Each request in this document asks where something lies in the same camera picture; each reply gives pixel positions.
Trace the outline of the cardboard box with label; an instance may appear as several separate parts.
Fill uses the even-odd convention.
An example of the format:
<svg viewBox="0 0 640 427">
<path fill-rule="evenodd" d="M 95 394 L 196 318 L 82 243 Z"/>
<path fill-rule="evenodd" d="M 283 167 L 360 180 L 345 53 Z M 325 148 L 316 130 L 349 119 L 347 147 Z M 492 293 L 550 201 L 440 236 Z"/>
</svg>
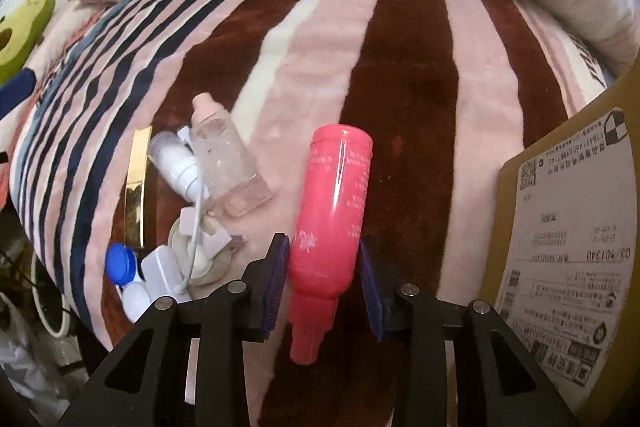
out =
<svg viewBox="0 0 640 427">
<path fill-rule="evenodd" d="M 603 424 L 639 373 L 637 69 L 503 165 L 480 297 Z"/>
</svg>

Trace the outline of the striped fleece blanket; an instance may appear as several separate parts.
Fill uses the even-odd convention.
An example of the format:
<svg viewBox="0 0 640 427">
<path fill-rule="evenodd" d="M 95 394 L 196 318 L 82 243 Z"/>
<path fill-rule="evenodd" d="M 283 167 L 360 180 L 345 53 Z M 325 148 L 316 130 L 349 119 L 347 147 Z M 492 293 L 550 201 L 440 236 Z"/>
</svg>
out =
<svg viewBox="0 0 640 427">
<path fill-rule="evenodd" d="M 240 273 L 291 233 L 314 130 L 372 136 L 363 232 L 383 267 L 469 303 L 502 165 L 605 89 L 605 67 L 530 0 L 122 0 L 71 3 L 26 63 L 10 194 L 50 277 L 104 350 L 130 329 L 105 276 L 124 235 L 134 132 L 175 130 L 207 92 L 273 198 L 234 219 Z"/>
</svg>

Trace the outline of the pink plastic bottle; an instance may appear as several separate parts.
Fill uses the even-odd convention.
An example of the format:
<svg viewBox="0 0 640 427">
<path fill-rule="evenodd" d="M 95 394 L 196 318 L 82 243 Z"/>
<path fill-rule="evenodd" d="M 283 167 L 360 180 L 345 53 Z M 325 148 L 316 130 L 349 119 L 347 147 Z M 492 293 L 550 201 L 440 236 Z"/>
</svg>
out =
<svg viewBox="0 0 640 427">
<path fill-rule="evenodd" d="M 373 141 L 346 124 L 312 136 L 288 259 L 291 360 L 311 365 L 333 327 L 338 300 L 354 278 Z"/>
</svg>

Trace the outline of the round compact case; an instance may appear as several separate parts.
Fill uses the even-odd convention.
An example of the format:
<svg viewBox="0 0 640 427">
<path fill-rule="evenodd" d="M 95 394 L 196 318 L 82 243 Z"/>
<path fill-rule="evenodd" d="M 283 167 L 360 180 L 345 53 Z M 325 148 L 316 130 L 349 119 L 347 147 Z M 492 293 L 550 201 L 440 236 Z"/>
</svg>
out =
<svg viewBox="0 0 640 427">
<path fill-rule="evenodd" d="M 189 244 L 191 228 L 182 231 L 180 220 L 172 225 L 168 246 L 176 254 L 181 274 L 186 277 L 190 267 Z M 204 286 L 221 280 L 228 272 L 234 254 L 246 244 L 244 235 L 233 235 L 214 217 L 205 215 L 196 246 L 190 286 Z"/>
</svg>

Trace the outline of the blue cap white bottle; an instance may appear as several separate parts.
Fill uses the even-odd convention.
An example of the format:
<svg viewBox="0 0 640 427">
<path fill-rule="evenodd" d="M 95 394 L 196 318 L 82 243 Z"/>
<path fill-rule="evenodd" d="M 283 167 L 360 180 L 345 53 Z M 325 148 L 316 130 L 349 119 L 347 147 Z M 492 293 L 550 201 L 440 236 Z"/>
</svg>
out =
<svg viewBox="0 0 640 427">
<path fill-rule="evenodd" d="M 145 281 L 139 274 L 136 254 L 122 243 L 111 245 L 106 252 L 105 272 L 116 288 L 127 319 L 136 323 L 151 304 Z"/>
</svg>

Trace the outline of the clear bottle pink cap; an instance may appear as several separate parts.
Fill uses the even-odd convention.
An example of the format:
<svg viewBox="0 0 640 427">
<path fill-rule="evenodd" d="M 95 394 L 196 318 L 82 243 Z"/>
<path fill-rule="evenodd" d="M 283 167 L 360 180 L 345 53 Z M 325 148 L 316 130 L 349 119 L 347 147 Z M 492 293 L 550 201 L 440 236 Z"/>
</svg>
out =
<svg viewBox="0 0 640 427">
<path fill-rule="evenodd" d="M 239 218 L 265 204 L 272 192 L 228 110 L 208 92 L 192 105 L 190 142 L 213 205 Z"/>
</svg>

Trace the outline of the green avocado plush toy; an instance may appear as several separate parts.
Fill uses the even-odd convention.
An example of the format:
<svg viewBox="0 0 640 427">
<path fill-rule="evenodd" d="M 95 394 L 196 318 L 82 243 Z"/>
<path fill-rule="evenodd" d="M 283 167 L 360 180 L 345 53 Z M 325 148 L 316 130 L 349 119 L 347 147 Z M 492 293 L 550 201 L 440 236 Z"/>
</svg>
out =
<svg viewBox="0 0 640 427">
<path fill-rule="evenodd" d="M 25 0 L 1 17 L 0 83 L 7 84 L 24 66 L 32 49 L 42 41 L 56 0 Z"/>
</svg>

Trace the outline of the gold rectangular box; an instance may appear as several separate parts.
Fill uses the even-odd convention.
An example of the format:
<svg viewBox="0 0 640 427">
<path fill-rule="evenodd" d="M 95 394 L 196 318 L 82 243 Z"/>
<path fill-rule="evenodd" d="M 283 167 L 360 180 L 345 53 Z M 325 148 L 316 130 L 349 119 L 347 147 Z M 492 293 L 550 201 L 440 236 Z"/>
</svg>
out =
<svg viewBox="0 0 640 427">
<path fill-rule="evenodd" d="M 125 182 L 124 239 L 132 249 L 143 249 L 146 170 L 152 127 L 136 130 L 132 137 Z"/>
</svg>

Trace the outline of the white charger with cable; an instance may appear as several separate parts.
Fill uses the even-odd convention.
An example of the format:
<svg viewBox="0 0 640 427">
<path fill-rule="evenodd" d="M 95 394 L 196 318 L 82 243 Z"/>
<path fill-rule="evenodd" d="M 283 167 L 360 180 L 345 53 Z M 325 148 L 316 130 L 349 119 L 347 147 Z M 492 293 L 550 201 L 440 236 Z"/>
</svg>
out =
<svg viewBox="0 0 640 427">
<path fill-rule="evenodd" d="M 198 195 L 195 204 L 184 201 L 188 205 L 180 210 L 177 220 L 180 220 L 180 228 L 183 232 L 187 228 L 192 229 L 189 244 L 190 267 L 186 272 L 186 277 L 184 277 L 180 272 L 177 256 L 168 246 L 168 243 L 156 247 L 154 251 L 146 255 L 142 260 L 141 269 L 146 288 L 148 288 L 153 300 L 160 297 L 171 297 L 178 303 L 186 303 L 191 299 L 188 291 L 188 288 L 191 287 L 189 285 L 191 271 L 196 246 L 198 246 L 198 240 L 201 235 L 201 223 L 207 212 L 205 211 L 206 201 L 202 201 L 201 195 Z"/>
</svg>

